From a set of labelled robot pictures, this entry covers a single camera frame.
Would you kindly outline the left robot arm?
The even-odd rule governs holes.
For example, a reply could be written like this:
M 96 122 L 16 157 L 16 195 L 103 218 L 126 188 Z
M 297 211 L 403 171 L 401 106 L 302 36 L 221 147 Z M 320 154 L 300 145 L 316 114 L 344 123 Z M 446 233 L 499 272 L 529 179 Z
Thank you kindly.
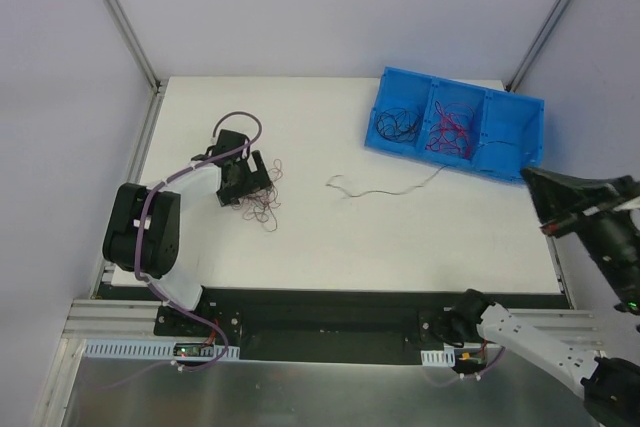
M 272 186 L 261 153 L 248 136 L 222 130 L 205 153 L 158 189 L 122 184 L 114 200 L 102 246 L 104 259 L 151 286 L 164 302 L 180 306 L 176 322 L 188 335 L 204 334 L 210 310 L 204 288 L 178 262 L 181 215 L 215 198 L 222 207 Z

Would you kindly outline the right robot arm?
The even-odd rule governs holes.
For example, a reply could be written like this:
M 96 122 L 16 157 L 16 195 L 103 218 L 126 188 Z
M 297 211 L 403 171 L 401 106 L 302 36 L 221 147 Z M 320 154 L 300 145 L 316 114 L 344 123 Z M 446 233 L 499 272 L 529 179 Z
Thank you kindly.
M 618 298 L 616 310 L 639 312 L 639 182 L 630 175 L 586 179 L 525 167 L 520 172 L 541 232 L 574 234 Z M 466 290 L 430 327 L 438 341 L 461 348 L 474 339 L 497 344 L 551 375 L 581 399 L 602 426 L 639 423 L 639 367 L 561 341 L 488 295 Z

